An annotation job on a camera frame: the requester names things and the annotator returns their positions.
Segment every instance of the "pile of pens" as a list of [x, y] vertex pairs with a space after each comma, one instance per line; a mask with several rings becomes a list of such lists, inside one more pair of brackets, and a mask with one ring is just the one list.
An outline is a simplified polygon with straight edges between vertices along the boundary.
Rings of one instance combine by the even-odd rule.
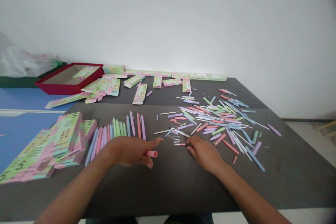
[[[135, 137], [135, 125], [134, 125], [134, 115], [132, 111], [129, 112], [130, 115], [126, 116], [126, 122], [119, 121], [116, 118], [112, 119], [112, 122], [105, 127], [97, 128], [94, 132], [92, 142], [89, 148], [89, 152], [86, 157], [85, 166], [93, 160], [93, 158], [98, 154], [98, 152], [113, 138], [120, 136], [131, 136], [131, 129], [133, 136]], [[146, 140], [146, 130], [145, 130], [145, 120], [143, 115], [137, 113], [137, 124], [138, 124], [138, 137]]]
[[[235, 94], [231, 93], [226, 89], [219, 89], [220, 92], [225, 93], [226, 95], [233, 95], [236, 97]], [[265, 171], [264, 167], [256, 158], [256, 154], [260, 149], [262, 143], [258, 141], [258, 138], [261, 137], [261, 132], [255, 130], [253, 133], [252, 139], [248, 136], [244, 129], [246, 128], [253, 128], [256, 124], [264, 127], [265, 129], [272, 130], [276, 135], [281, 136], [281, 134], [270, 124], [267, 124], [268, 127], [261, 125], [260, 123], [252, 120], [247, 116], [247, 113], [254, 114], [255, 111], [247, 110], [249, 108], [246, 104], [242, 103], [241, 101], [235, 98], [229, 98], [227, 96], [221, 95], [220, 97], [224, 100], [218, 99], [219, 105], [214, 105], [214, 101], [216, 100], [216, 96], [214, 96], [210, 101], [207, 100], [205, 97], [203, 100], [207, 103], [206, 106], [198, 106], [199, 102], [195, 101], [195, 98], [191, 96], [182, 96], [176, 97], [182, 99], [186, 103], [193, 104], [193, 107], [179, 107], [181, 112], [168, 112], [162, 113], [160, 115], [168, 115], [170, 122], [178, 124], [178, 127], [170, 127], [169, 130], [156, 132], [154, 134], [165, 133], [165, 137], [169, 137], [173, 139], [174, 145], [185, 145], [181, 143], [178, 137], [178, 134], [181, 134], [185, 137], [190, 137], [190, 135], [194, 134], [195, 132], [199, 132], [203, 130], [203, 135], [210, 135], [210, 141], [213, 141], [214, 145], [219, 144], [221, 141], [224, 142], [226, 146], [228, 146], [236, 155], [240, 153], [246, 154], [249, 160], [253, 160], [260, 170]], [[190, 135], [183, 133], [182, 129], [192, 127], [197, 125], [196, 120], [203, 121], [200, 123]], [[251, 125], [243, 124], [242, 122], [248, 122]], [[234, 157], [233, 163], [237, 160], [237, 156]]]

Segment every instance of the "person's left hand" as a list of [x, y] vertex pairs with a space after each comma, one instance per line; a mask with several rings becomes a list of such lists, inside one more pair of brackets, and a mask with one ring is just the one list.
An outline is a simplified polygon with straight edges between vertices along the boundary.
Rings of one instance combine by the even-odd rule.
[[143, 164], [152, 169], [153, 160], [146, 156], [146, 152], [155, 148], [161, 142], [163, 142], [162, 138], [146, 141], [130, 136], [118, 136], [111, 139], [100, 152], [107, 155], [108, 162], [111, 162], [110, 165], [122, 164], [131, 166]]

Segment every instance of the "red tray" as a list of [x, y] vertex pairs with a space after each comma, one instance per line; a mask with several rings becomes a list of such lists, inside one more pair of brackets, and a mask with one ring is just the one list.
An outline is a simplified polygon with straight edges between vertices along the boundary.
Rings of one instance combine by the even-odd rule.
[[[85, 66], [100, 66], [100, 68], [81, 82], [75, 80], [72, 76]], [[36, 81], [34, 84], [49, 95], [75, 95], [81, 93], [83, 87], [104, 74], [102, 66], [103, 64], [71, 63]]]

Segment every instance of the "hand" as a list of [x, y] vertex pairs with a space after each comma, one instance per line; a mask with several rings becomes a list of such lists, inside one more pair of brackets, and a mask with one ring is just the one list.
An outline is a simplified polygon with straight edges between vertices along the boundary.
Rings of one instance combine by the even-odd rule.
[[202, 138], [198, 136], [189, 137], [187, 144], [192, 145], [188, 146], [187, 149], [194, 156], [197, 163], [212, 174], [219, 171], [221, 165], [225, 163], [215, 146]]
[[153, 160], [145, 154], [147, 151], [155, 148], [163, 142], [162, 138], [156, 138], [154, 141], [146, 141], [141, 138], [119, 136], [111, 139], [101, 150], [108, 156], [111, 166], [114, 164], [146, 165], [153, 168]]

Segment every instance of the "blue mat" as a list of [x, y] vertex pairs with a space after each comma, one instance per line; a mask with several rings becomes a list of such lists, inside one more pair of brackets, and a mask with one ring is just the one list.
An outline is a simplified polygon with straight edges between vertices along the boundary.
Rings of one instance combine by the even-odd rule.
[[50, 128], [61, 114], [26, 113], [0, 117], [0, 173], [43, 129]]
[[[67, 97], [67, 95], [49, 95], [41, 89], [0, 89], [0, 109], [44, 110], [48, 102]], [[51, 110], [66, 111], [74, 103], [65, 104]]]

